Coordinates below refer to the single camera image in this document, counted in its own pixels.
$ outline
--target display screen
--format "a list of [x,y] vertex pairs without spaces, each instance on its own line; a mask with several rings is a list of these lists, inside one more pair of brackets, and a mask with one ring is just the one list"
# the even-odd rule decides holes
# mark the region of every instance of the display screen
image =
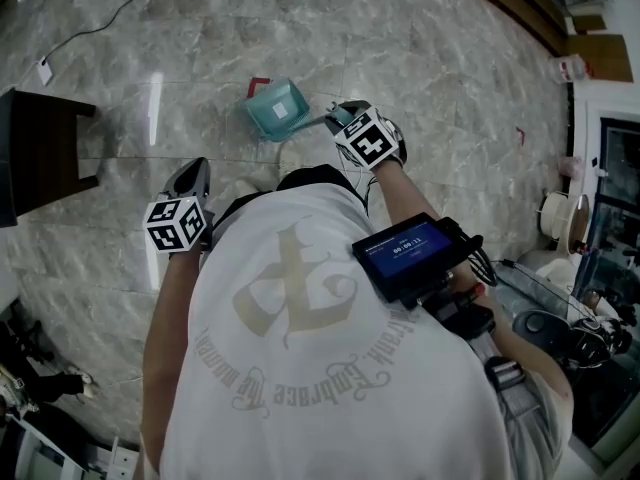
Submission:
[[423,222],[369,247],[365,254],[384,277],[391,277],[450,245],[439,229]]

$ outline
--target plastic bottle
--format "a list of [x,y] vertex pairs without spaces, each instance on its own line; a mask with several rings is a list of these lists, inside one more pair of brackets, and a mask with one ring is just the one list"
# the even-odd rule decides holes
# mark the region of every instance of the plastic bottle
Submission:
[[589,80],[592,75],[589,64],[577,54],[549,59],[549,71],[553,81],[559,84]]

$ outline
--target red mark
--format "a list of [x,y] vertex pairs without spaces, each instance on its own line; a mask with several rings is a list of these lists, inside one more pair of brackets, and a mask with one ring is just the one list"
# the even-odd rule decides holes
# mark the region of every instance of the red mark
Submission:
[[520,135],[520,145],[524,146],[524,138],[527,136],[527,134],[524,133],[524,130],[522,128],[518,128],[517,126],[516,130],[518,130],[518,135]]
[[256,85],[258,84],[269,84],[271,80],[269,78],[256,78],[255,76],[251,79],[251,83],[249,84],[249,92],[247,93],[247,99],[253,98],[253,95],[256,92]]

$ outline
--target small monitor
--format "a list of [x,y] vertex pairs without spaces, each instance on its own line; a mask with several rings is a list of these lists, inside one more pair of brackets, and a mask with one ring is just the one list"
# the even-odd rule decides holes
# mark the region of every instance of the small monitor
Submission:
[[387,302],[407,306],[446,279],[447,272],[482,247],[450,218],[421,213],[352,245],[353,254]]

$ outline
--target printed logo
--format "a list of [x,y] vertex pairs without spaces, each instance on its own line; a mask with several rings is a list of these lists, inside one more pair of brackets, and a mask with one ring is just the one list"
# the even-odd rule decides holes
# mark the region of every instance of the printed logo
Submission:
[[[311,307],[307,279],[318,267],[332,260],[329,255],[322,261],[305,262],[303,260],[302,251],[308,246],[298,239],[295,230],[297,224],[292,224],[284,231],[278,232],[280,261],[267,265],[253,281],[240,288],[232,299],[233,307],[240,319],[247,329],[257,336],[265,336],[277,318],[286,311],[289,315],[289,327],[284,336],[286,348],[289,348],[287,338],[292,332],[322,329],[346,320],[358,292],[358,283],[355,279],[342,274],[332,274],[322,282],[329,293],[339,298],[338,284],[347,280],[353,283],[351,295],[332,306]],[[258,281],[282,282],[284,303],[276,313],[265,311],[252,295],[251,286]]]
[[241,371],[213,344],[209,328],[196,337],[195,349],[218,382],[235,393],[232,408],[256,411],[266,419],[271,407],[304,409],[318,404],[335,406],[348,400],[362,402],[370,390],[389,385],[395,353],[405,338],[413,334],[415,322],[416,316],[407,311],[390,311],[385,330],[367,352],[361,356],[352,353],[346,361],[328,364],[316,382],[307,385],[270,381],[258,366],[249,367],[241,376]]

